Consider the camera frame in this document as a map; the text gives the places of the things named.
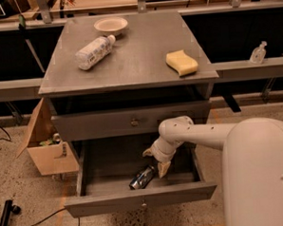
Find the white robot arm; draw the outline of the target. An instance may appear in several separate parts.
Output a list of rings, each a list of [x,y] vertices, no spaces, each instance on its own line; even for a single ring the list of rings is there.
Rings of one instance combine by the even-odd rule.
[[[222,151],[225,226],[283,226],[283,121],[195,124],[189,117],[161,122],[159,137],[142,154],[166,175],[185,142]]]

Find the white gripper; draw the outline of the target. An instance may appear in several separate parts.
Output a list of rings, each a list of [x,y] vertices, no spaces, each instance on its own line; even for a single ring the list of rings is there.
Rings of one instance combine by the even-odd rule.
[[[170,168],[170,160],[174,157],[176,149],[177,147],[174,143],[168,142],[162,137],[158,137],[151,145],[151,149],[146,149],[142,152],[142,156],[144,158],[151,158],[153,156],[159,161],[158,173],[159,177],[162,179]]]

